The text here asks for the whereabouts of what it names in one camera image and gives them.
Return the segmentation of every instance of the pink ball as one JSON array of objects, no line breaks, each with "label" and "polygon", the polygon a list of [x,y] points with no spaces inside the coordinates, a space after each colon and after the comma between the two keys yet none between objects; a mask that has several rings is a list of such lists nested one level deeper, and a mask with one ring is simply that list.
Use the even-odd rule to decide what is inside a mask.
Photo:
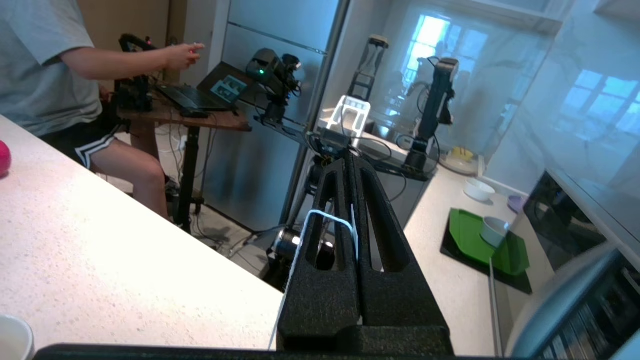
[{"label": "pink ball", "polygon": [[11,151],[6,144],[0,141],[0,177],[4,176],[11,167]]}]

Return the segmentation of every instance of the person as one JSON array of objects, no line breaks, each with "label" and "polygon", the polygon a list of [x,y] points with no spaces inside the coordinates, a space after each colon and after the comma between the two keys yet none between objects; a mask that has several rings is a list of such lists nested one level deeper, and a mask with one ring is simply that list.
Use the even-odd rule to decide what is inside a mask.
[{"label": "person", "polygon": [[0,34],[0,114],[86,168],[132,183],[137,201],[169,219],[155,126],[134,122],[132,146],[117,140],[98,81],[188,69],[203,45],[97,49],[76,0],[0,0]]}]

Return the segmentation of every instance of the gray t-shirt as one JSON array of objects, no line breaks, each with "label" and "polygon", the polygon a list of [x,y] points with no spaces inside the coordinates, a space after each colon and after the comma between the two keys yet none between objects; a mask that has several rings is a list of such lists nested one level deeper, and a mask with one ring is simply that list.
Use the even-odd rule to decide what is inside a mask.
[{"label": "gray t-shirt", "polygon": [[35,136],[102,113],[98,83],[59,58],[93,47],[76,0],[0,0],[0,114]]}]

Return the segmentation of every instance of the desk leg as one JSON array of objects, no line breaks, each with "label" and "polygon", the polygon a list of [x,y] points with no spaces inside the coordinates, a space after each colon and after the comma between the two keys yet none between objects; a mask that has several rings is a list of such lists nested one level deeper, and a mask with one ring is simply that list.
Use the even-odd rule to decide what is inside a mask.
[{"label": "desk leg", "polygon": [[198,139],[200,138],[200,128],[189,126],[187,144],[184,149],[184,169],[182,170],[182,181],[180,183],[180,200],[178,202],[178,214],[174,219],[175,223],[185,232],[191,234],[191,219],[189,210],[191,209],[191,197],[193,195],[193,181],[196,174],[196,162],[198,161]]}]

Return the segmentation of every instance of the kitchen counter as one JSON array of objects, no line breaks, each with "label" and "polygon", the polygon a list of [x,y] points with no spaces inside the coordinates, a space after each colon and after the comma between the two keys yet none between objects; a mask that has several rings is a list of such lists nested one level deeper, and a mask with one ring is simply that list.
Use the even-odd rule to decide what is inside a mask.
[{"label": "kitchen counter", "polygon": [[463,193],[466,177],[438,166],[404,229],[413,254],[451,330],[457,356],[494,356],[489,277],[440,253],[449,210],[512,222],[507,198],[493,195],[482,203]]},{"label": "kitchen counter", "polygon": [[266,349],[282,294],[0,116],[0,313],[36,349]]}]

